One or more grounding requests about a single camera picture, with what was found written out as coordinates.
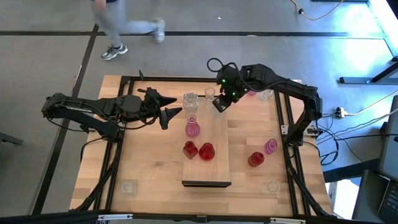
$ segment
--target gray floor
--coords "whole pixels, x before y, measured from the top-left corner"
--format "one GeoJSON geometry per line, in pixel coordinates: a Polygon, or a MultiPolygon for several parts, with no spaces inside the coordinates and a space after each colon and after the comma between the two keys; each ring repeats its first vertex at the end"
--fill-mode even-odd
{"type": "MultiPolygon", "coordinates": [[[[299,4],[314,17],[335,5],[307,0],[299,4]]],[[[128,1],[127,10],[138,19],[163,17],[169,31],[380,31],[367,5],[358,3],[343,3],[334,13],[313,22],[297,16],[289,0],[134,0],[128,1]]],[[[88,1],[0,1],[0,30],[92,30],[93,25],[88,1]]],[[[170,36],[162,45],[153,44],[150,37],[123,37],[123,41],[129,53],[104,62],[100,54],[109,42],[106,37],[96,38],[79,97],[96,98],[104,75],[137,75],[139,69],[145,75],[213,77],[205,65],[210,57],[238,65],[263,63],[279,75],[318,86],[324,113],[337,106],[354,113],[397,89],[337,82],[341,76],[373,76],[386,68],[392,55],[380,39],[170,36]]],[[[0,131],[25,141],[21,147],[0,144],[1,217],[30,212],[58,130],[42,118],[40,109],[46,96],[71,92],[87,43],[88,37],[0,36],[0,131]]],[[[361,115],[335,120],[332,130],[386,114],[391,101],[361,115]]],[[[330,118],[320,121],[329,123],[330,118]]],[[[353,135],[376,132],[380,125],[353,135]]],[[[85,140],[85,134],[68,132],[44,212],[68,210],[85,140]]],[[[364,161],[379,155],[379,143],[378,138],[349,140],[364,161]]],[[[321,144],[320,149],[322,154],[332,151],[334,143],[321,144]]],[[[337,161],[324,169],[357,162],[341,143],[337,161]]]]}

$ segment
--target pink glass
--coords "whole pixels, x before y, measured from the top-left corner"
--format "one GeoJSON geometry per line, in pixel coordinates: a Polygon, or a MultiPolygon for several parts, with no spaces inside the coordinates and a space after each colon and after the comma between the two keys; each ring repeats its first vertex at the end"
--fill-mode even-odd
{"type": "Polygon", "coordinates": [[[196,137],[199,135],[199,132],[200,127],[197,123],[197,117],[195,117],[194,115],[189,116],[188,123],[185,127],[185,133],[187,134],[187,136],[196,137]]]}
{"type": "Polygon", "coordinates": [[[251,91],[251,90],[250,90],[250,91],[248,91],[248,94],[251,95],[251,96],[254,96],[254,95],[256,95],[257,93],[256,93],[255,91],[251,91]]]}
{"type": "Polygon", "coordinates": [[[278,149],[278,142],[275,139],[270,139],[264,145],[264,152],[266,154],[272,154],[278,149]]]}

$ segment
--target sneaker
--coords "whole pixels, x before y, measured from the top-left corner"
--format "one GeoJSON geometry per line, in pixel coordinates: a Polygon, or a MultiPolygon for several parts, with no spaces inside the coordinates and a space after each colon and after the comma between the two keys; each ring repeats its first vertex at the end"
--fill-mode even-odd
{"type": "Polygon", "coordinates": [[[156,23],[156,30],[152,32],[152,36],[154,37],[155,43],[160,44],[164,40],[164,27],[165,27],[165,22],[163,19],[155,19],[154,21],[156,23]]]}
{"type": "Polygon", "coordinates": [[[119,54],[125,54],[129,49],[125,45],[120,46],[119,48],[110,46],[108,47],[108,50],[101,55],[102,59],[104,60],[111,60],[112,58],[115,58],[119,54]]]}

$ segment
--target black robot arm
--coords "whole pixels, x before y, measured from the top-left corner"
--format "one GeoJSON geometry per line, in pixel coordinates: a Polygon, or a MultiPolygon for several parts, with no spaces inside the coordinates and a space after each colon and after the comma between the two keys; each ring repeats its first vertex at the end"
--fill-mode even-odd
{"type": "Polygon", "coordinates": [[[161,110],[161,107],[175,102],[176,98],[164,97],[152,88],[138,91],[146,93],[144,100],[134,95],[87,100],[56,93],[46,98],[42,113],[47,119],[70,119],[79,123],[82,130],[88,132],[89,129],[95,129],[104,139],[116,142],[122,138],[119,130],[138,129],[153,124],[157,118],[162,129],[167,129],[169,121],[182,110],[182,108],[161,110]],[[85,113],[97,114],[105,121],[85,113]],[[142,121],[144,125],[138,128],[125,128],[119,125],[133,121],[142,121]]]}
{"type": "Polygon", "coordinates": [[[234,63],[223,65],[217,71],[216,82],[221,85],[220,96],[213,101],[213,104],[219,112],[226,110],[231,103],[238,102],[248,91],[260,92],[271,89],[302,100],[304,111],[287,131],[287,140],[293,146],[302,146],[303,132],[312,121],[322,117],[322,99],[317,93],[317,87],[281,77],[265,65],[245,65],[240,70],[234,63]]]}

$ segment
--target red glass jar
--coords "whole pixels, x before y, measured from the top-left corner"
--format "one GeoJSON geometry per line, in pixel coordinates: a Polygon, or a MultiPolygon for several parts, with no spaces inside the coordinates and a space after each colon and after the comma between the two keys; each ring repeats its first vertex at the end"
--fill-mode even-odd
{"type": "Polygon", "coordinates": [[[255,152],[248,158],[251,167],[256,167],[264,162],[264,155],[261,152],[255,152]]]}
{"type": "Polygon", "coordinates": [[[187,141],[182,151],[189,159],[192,159],[195,155],[198,154],[198,148],[192,141],[187,141]]]}
{"type": "Polygon", "coordinates": [[[216,152],[214,150],[213,145],[208,142],[204,143],[199,150],[199,156],[205,161],[212,160],[215,154],[216,152]]]}

